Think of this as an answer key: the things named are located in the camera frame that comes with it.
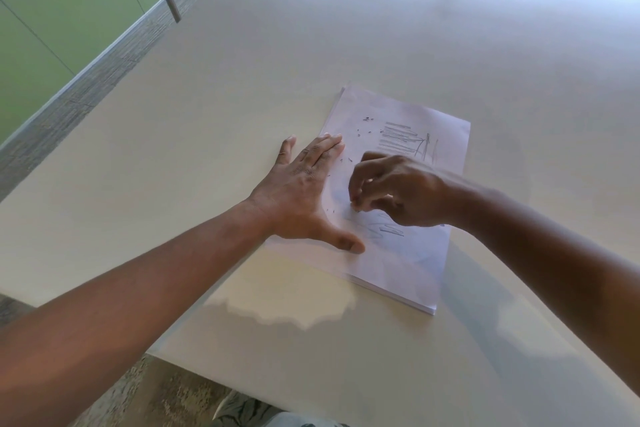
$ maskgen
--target stack of paper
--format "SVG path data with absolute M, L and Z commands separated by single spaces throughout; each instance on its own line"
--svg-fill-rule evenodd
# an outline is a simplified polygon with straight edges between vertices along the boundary
M 401 227 L 382 211 L 354 212 L 348 183 L 367 150 L 411 156 L 462 173 L 470 124 L 411 103 L 348 86 L 333 106 L 321 134 L 342 134 L 346 148 L 324 186 L 322 202 L 332 223 L 362 238 L 354 255 L 311 241 L 272 238 L 268 246 L 285 255 L 418 309 L 435 313 L 451 227 Z

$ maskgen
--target finger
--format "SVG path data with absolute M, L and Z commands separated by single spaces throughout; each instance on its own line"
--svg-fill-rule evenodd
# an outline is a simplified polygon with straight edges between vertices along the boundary
M 396 203 L 391 196 L 381 197 L 380 199 L 374 199 L 369 207 L 371 209 L 379 209 L 389 215 L 389 217 L 399 224 L 402 214 L 404 213 L 404 206 L 400 203 Z
M 276 157 L 276 164 L 289 164 L 291 162 L 291 149 L 296 144 L 296 136 L 290 135 L 282 142 L 280 152 Z
M 363 160 L 382 159 L 385 157 L 389 157 L 389 155 L 383 152 L 375 152 L 372 150 L 367 150 L 364 154 L 362 154 L 362 158 L 360 160 L 363 161 Z
M 302 162 L 304 160 L 304 158 L 307 156 L 307 154 L 309 153 L 309 149 L 310 148 L 312 148 L 313 146 L 319 144 L 323 140 L 328 139 L 329 137 L 331 137 L 331 135 L 329 133 L 324 133 L 323 135 L 320 135 L 319 137 L 316 137 L 315 139 L 311 140 L 311 142 L 309 142 L 309 145 L 307 147 L 303 148 L 300 151 L 300 153 L 296 156 L 295 162 Z
M 360 194 L 351 202 L 353 209 L 359 211 L 371 210 L 371 202 L 388 195 L 394 195 L 394 187 L 390 176 L 382 176 L 372 181 L 366 181 L 360 188 Z
M 382 176 L 387 171 L 387 163 L 384 158 L 364 160 L 356 164 L 353 174 L 349 179 L 349 199 L 353 201 L 362 191 L 362 185 L 369 179 Z
M 321 140 L 314 146 L 309 148 L 309 152 L 307 152 L 307 156 L 305 157 L 304 163 L 308 165 L 308 167 L 313 167 L 316 165 L 316 162 L 325 152 L 329 149 L 333 148 L 338 142 L 342 140 L 342 134 L 333 135 L 332 137 L 328 137 L 325 140 Z
M 326 218 L 319 218 L 317 227 L 311 238 L 333 245 L 340 250 L 351 253 L 364 252 L 364 243 L 353 233 L 334 227 Z
M 330 148 L 329 150 L 323 152 L 323 154 L 316 160 L 316 165 L 314 165 L 314 169 L 317 169 L 320 175 L 327 174 L 329 169 L 331 169 L 332 164 L 335 160 L 340 157 L 340 154 L 344 150 L 344 142 L 338 142 L 335 146 Z

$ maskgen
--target person's left hand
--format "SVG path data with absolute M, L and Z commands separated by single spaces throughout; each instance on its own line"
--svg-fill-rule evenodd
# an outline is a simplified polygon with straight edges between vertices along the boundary
M 276 163 L 248 201 L 267 216 L 271 234 L 282 238 L 311 238 L 341 250 L 364 252 L 356 235 L 333 226 L 321 203 L 324 181 L 344 149 L 341 135 L 314 139 L 291 160 L 295 135 L 284 140 Z

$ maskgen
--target table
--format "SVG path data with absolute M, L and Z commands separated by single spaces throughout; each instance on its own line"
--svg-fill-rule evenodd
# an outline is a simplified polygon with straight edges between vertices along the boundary
M 640 262 L 640 0 L 201 0 L 0 204 L 40 305 L 243 199 L 356 82 L 471 122 L 465 175 Z M 601 426 L 637 398 L 454 231 L 434 318 L 261 249 L 152 353 L 352 426 Z

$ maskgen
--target forearm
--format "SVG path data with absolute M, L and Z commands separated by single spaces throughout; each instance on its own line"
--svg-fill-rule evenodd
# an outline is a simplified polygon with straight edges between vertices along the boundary
M 637 267 L 500 192 L 462 199 L 460 228 L 495 253 L 627 384 L 640 392 Z
M 267 237 L 241 203 L 0 332 L 0 425 L 66 425 Z

